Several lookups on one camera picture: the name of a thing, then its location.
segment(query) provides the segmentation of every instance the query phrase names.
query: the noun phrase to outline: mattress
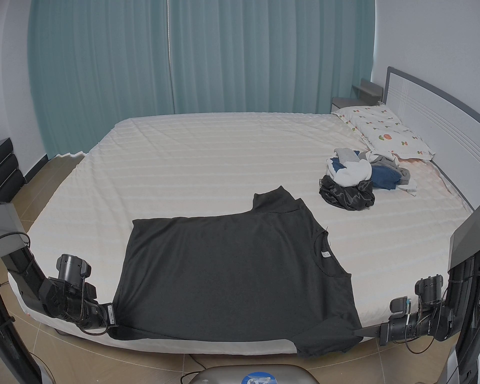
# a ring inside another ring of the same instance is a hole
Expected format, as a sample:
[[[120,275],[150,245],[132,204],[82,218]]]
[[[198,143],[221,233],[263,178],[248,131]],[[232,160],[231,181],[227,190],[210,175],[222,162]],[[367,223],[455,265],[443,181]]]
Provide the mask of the mattress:
[[[430,162],[402,161],[419,186],[374,190],[375,205],[348,212],[328,205],[318,180],[334,148],[365,150],[360,136],[334,115],[213,113],[155,116],[118,123],[54,193],[29,235],[45,275],[56,277],[62,253],[92,266],[98,301],[111,302],[137,218],[216,216],[248,211],[254,193],[282,185],[301,198],[329,232],[330,246],[352,273],[363,326],[386,321],[390,300],[422,277],[447,278],[449,239],[469,211]],[[296,353],[292,342],[114,340],[87,336],[73,324],[21,307],[61,331],[121,348],[171,353]]]

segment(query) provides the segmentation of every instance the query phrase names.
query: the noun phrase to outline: blue round sticker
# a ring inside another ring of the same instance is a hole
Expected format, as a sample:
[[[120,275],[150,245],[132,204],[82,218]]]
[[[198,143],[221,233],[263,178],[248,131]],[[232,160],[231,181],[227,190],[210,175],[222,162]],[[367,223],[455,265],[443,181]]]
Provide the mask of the blue round sticker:
[[[253,372],[246,375],[241,384],[277,384],[276,378],[267,372]]]

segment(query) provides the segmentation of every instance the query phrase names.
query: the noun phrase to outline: black t-shirt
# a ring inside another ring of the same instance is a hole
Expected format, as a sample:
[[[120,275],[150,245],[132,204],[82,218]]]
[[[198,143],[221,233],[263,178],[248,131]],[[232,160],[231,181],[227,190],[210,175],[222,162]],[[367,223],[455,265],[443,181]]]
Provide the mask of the black t-shirt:
[[[302,356],[361,341],[351,275],[328,232],[283,187],[251,211],[133,222],[113,338],[291,340]]]

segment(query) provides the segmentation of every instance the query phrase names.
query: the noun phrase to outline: tile floor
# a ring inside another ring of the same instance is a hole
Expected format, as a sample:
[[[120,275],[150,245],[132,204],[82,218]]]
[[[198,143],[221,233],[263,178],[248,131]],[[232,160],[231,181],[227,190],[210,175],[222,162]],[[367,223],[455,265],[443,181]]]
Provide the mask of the tile floor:
[[[83,156],[56,157],[15,196],[13,203],[26,231],[45,207],[60,183]],[[7,272],[0,263],[0,282]],[[50,367],[57,384],[96,383],[179,383],[183,372],[200,367],[188,355],[146,353],[107,347],[73,336],[60,336],[46,325],[23,313],[10,286],[2,286],[0,294],[28,350]],[[316,359],[302,360],[295,355],[226,356],[195,355],[206,367],[226,364],[290,363],[309,370],[320,384],[369,383],[414,384],[434,383],[442,370],[453,337],[443,343],[434,342],[421,354],[411,354],[405,346],[389,344],[379,347],[376,340],[360,343],[348,353],[330,353]],[[429,337],[411,343],[414,350],[423,349]],[[16,383],[0,360],[0,382]]]

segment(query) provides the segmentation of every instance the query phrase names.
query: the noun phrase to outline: bed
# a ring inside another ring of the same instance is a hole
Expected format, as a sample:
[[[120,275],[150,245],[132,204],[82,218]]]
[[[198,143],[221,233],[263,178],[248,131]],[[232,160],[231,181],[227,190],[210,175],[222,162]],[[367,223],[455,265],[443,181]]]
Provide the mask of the bed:
[[[110,302],[132,220],[244,212],[251,209],[254,193],[282,185],[293,197],[302,198],[328,229],[331,248],[352,273],[362,325],[386,321],[390,300],[414,298],[414,284],[421,277],[447,277],[450,236],[472,206],[480,204],[474,193],[480,174],[472,177],[472,172],[459,171],[451,164],[452,155],[446,155],[454,147],[456,157],[474,162],[471,170],[479,172],[480,117],[439,92],[389,68],[384,102],[437,153],[433,162],[401,162],[418,182],[417,196],[375,190],[375,205],[361,212],[323,201],[318,180],[333,149],[367,149],[359,134],[335,115],[133,118],[119,122],[60,185],[29,231],[32,251],[47,276],[57,276],[56,259],[62,253],[87,260],[92,266],[88,281],[96,286],[98,301]],[[105,345],[170,353],[296,353],[288,340],[121,341],[108,335],[87,336],[71,323],[27,308],[11,276],[9,281],[21,307],[34,319]]]

